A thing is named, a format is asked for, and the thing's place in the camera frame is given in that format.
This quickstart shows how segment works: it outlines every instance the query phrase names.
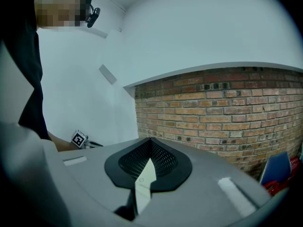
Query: black mesh basket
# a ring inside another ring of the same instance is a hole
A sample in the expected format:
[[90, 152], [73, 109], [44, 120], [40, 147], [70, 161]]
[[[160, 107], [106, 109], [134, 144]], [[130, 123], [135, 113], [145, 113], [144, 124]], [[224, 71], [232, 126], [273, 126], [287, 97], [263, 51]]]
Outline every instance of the black mesh basket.
[[145, 138], [111, 155], [105, 162], [105, 172], [118, 187], [134, 189], [134, 183], [151, 159], [157, 180], [151, 192], [177, 189], [190, 175], [192, 164], [182, 152], [155, 138]]

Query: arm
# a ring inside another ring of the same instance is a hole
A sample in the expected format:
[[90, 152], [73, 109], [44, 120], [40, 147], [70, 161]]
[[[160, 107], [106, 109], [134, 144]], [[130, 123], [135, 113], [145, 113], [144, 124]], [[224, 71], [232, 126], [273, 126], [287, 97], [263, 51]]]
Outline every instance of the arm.
[[76, 145], [71, 142], [62, 140], [48, 131], [48, 136], [51, 138], [53, 143], [56, 145], [58, 151], [76, 150], [79, 149]]

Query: black shirt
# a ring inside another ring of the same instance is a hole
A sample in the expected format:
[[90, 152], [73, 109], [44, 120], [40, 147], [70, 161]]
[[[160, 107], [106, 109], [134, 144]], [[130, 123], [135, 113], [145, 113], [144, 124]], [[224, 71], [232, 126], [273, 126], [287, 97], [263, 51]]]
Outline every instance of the black shirt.
[[34, 88], [19, 124], [34, 130], [40, 138], [49, 140], [42, 113], [42, 66], [34, 0], [14, 0], [14, 2], [15, 4], [11, 5], [13, 9], [8, 6], [12, 14], [9, 16], [10, 21], [3, 27], [2, 36], [12, 59]]

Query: blue chair backrest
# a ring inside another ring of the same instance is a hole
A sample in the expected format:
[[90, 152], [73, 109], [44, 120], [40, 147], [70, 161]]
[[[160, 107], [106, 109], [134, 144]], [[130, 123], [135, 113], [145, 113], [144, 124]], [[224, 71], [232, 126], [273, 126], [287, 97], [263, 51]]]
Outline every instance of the blue chair backrest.
[[260, 183], [263, 185], [270, 181], [283, 182], [291, 174], [291, 165], [286, 151], [271, 156], [265, 165]]

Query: brick wall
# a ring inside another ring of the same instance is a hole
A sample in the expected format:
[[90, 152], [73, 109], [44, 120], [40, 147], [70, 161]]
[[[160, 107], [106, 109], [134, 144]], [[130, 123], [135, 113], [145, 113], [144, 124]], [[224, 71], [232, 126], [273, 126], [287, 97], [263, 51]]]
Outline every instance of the brick wall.
[[208, 150], [257, 177], [269, 156], [303, 140], [303, 74], [237, 67], [138, 85], [140, 137]]

